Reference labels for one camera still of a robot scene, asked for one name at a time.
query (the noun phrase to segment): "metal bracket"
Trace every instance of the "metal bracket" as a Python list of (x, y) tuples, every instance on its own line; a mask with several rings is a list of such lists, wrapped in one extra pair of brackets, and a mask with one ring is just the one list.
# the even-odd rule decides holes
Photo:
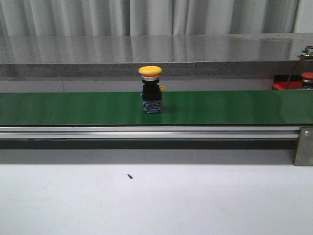
[(313, 127), (302, 127), (294, 165), (313, 166)]

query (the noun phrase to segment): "aluminum rail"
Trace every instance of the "aluminum rail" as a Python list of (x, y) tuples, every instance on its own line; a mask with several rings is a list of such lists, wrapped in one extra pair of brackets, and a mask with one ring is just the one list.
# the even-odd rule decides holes
[(301, 126), (0, 127), (0, 139), (297, 139)]

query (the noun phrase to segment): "curtain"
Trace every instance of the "curtain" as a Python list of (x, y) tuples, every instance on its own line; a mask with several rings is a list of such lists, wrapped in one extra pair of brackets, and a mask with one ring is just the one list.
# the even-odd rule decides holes
[(0, 0), (0, 35), (292, 32), (297, 0)]

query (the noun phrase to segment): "yellow mushroom button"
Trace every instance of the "yellow mushroom button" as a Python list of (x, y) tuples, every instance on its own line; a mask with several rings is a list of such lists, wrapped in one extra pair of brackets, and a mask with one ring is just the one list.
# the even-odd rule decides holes
[(141, 73), (145, 77), (158, 76), (158, 74), (161, 72), (162, 69), (158, 66), (144, 66), (139, 69), (139, 73)]

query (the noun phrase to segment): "red button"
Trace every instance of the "red button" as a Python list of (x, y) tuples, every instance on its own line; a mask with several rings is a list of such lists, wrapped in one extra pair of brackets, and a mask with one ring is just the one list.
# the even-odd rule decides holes
[(301, 76), (308, 80), (313, 80), (313, 72), (304, 72), (301, 74)]

